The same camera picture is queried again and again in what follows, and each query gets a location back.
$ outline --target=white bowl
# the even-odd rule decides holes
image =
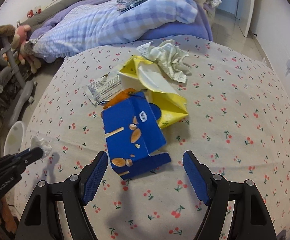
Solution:
[[[3,148],[3,156],[20,152],[22,140],[25,137],[26,125],[22,121],[17,121],[9,130]]]

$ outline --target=pink plush toy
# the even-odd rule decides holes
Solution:
[[[18,58],[22,65],[25,64],[25,60],[29,62],[32,73],[36,73],[37,69],[41,67],[41,62],[33,55],[29,55],[24,50],[24,45],[27,42],[27,32],[30,31],[31,27],[29,25],[19,26],[13,37],[13,42],[11,43],[12,49],[19,49]]]

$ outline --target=purple blanket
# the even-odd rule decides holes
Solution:
[[[84,4],[97,5],[97,4],[101,4],[101,3],[107,2],[107,1],[110,1],[110,0],[84,0],[84,1],[80,1],[80,2],[74,3],[74,4],[70,5],[69,7],[67,7],[66,9],[61,10],[53,18],[51,18],[48,21],[46,21],[41,28],[35,30],[32,33],[32,35],[30,36],[30,39],[37,39],[39,36],[45,34],[47,31],[49,31],[52,28],[54,28],[57,25],[57,23],[59,23],[62,19],[64,19],[64,17],[73,8],[75,8],[75,7],[79,6],[79,5],[84,5]]]
[[[79,5],[84,5],[84,4],[101,4],[104,2],[107,2],[110,0],[84,0],[80,1],[77,3],[72,4],[68,8],[60,11],[57,13],[53,18],[50,20],[46,21],[44,25],[35,30],[30,39],[36,39],[42,34],[45,34],[47,31],[51,30],[54,28],[64,17],[75,7]],[[210,40],[213,41],[213,35],[212,35],[212,30],[211,27],[208,23],[207,16],[205,14],[205,11],[203,8],[201,8],[199,5],[197,5],[198,8],[198,14],[195,19],[195,22],[191,24],[185,24],[185,23],[180,23],[180,22],[172,22],[172,23],[166,23],[156,29],[152,29],[147,31],[142,37],[140,37],[138,40],[143,41],[143,40],[153,40],[153,39],[159,39],[159,38],[165,38],[167,36],[172,36],[172,35],[192,35],[196,36],[205,40]]]

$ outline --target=blue gripper pad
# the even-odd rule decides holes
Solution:
[[[183,165],[197,198],[209,206],[211,199],[207,193],[207,184],[187,152],[183,155]]]
[[[84,172],[85,167],[80,172],[81,177],[81,200],[84,206],[87,205],[89,201],[92,201],[95,197],[96,191],[100,185],[100,182],[105,174],[108,166],[108,156],[105,152],[99,152],[96,158],[93,160],[92,164],[85,166],[86,172]]]

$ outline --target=cherry print bedsheet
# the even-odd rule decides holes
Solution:
[[[194,36],[174,37],[189,52],[186,84],[169,80],[184,96],[189,116],[165,129],[164,151],[172,162],[123,181],[110,165],[86,212],[99,240],[193,239],[206,212],[182,165],[192,150],[213,173],[227,180],[253,180],[275,231],[290,239],[290,101],[277,75],[262,62]],[[52,153],[30,165],[15,189],[22,213],[38,181],[65,180],[107,151],[101,107],[82,89],[118,63],[138,54],[147,41],[102,46],[66,58],[29,123],[22,149],[32,136],[50,141]],[[153,40],[157,46],[162,39]],[[220,239],[226,239],[233,203],[228,204]],[[59,214],[65,239],[71,234],[64,208]]]

